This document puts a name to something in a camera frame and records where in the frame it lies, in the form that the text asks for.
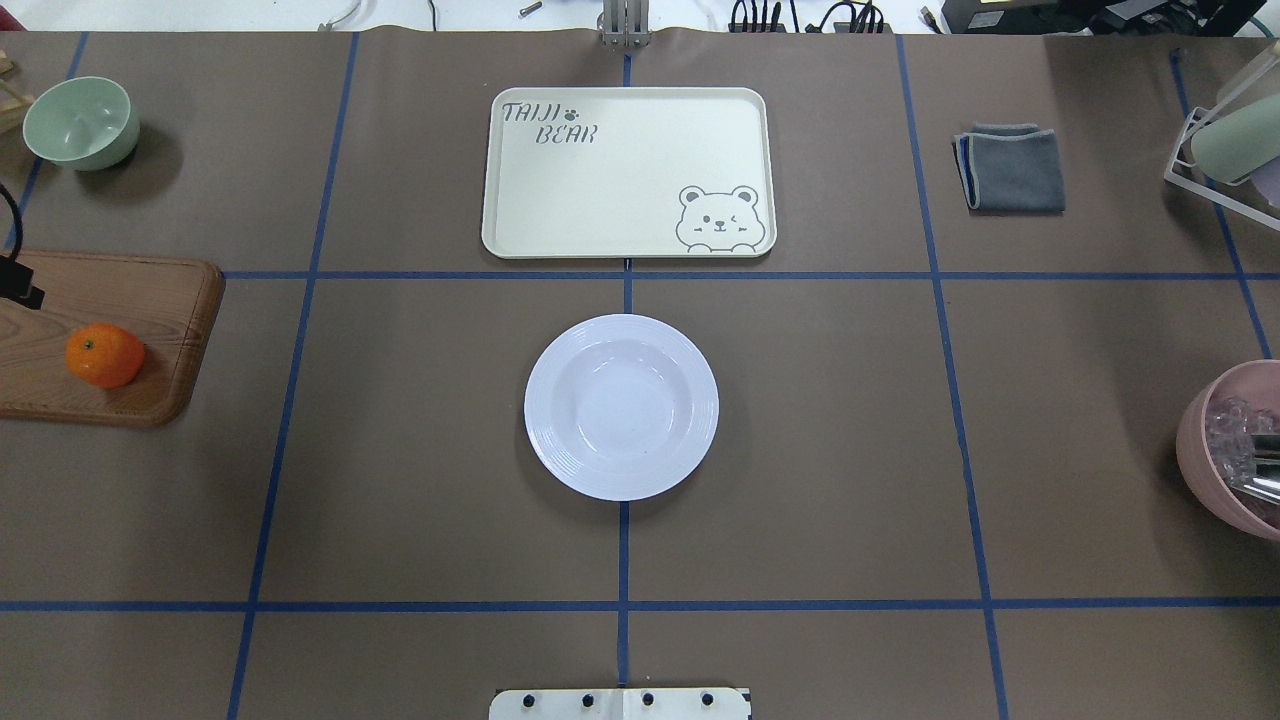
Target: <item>bear face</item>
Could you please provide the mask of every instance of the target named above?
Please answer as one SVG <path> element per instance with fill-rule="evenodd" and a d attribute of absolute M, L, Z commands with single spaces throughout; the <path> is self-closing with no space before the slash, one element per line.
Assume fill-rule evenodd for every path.
<path fill-rule="evenodd" d="M 689 252 L 751 252 L 764 241 L 764 223 L 755 214 L 759 199 L 745 184 L 732 192 L 689 186 L 680 191 L 685 209 L 676 223 L 676 237 Z"/>

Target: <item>gray cloth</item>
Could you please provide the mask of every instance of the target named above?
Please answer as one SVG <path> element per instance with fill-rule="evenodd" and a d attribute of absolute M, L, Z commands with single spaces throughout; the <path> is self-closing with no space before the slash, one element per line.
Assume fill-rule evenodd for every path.
<path fill-rule="evenodd" d="M 1066 209 L 1057 136 L 1034 124 L 975 124 L 955 136 L 956 165 L 972 210 Z"/>

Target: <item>orange fruit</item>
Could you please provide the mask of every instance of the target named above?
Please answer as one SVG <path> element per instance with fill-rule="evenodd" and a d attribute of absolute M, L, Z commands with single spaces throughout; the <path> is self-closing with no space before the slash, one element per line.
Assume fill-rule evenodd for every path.
<path fill-rule="evenodd" d="M 142 368 L 143 356 L 142 341 L 110 323 L 86 325 L 67 341 L 67 368 L 102 388 L 128 384 Z"/>

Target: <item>wooden cutting board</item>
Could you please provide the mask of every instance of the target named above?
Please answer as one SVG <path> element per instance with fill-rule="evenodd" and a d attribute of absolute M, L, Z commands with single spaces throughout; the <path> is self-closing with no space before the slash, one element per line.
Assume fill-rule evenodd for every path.
<path fill-rule="evenodd" d="M 0 416 L 155 427 L 191 398 L 223 299 L 223 274 L 202 260 L 29 250 L 19 258 L 45 291 L 40 310 L 0 300 Z M 142 340 L 142 370 L 101 389 L 70 374 L 67 338 L 114 323 Z"/>

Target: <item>rectangular tray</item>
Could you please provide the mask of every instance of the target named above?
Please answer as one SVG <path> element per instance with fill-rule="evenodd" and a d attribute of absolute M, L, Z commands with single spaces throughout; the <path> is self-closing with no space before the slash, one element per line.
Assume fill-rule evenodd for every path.
<path fill-rule="evenodd" d="M 223 297 L 216 266 L 37 250 L 19 260 L 45 304 L 0 300 L 0 416 L 154 427 L 182 411 Z M 67 338 L 90 323 L 116 324 L 146 345 L 132 383 L 101 389 L 67 369 Z"/>
<path fill-rule="evenodd" d="M 777 236 L 764 99 L 745 87 L 504 90 L 480 234 L 499 258 L 763 255 Z"/>

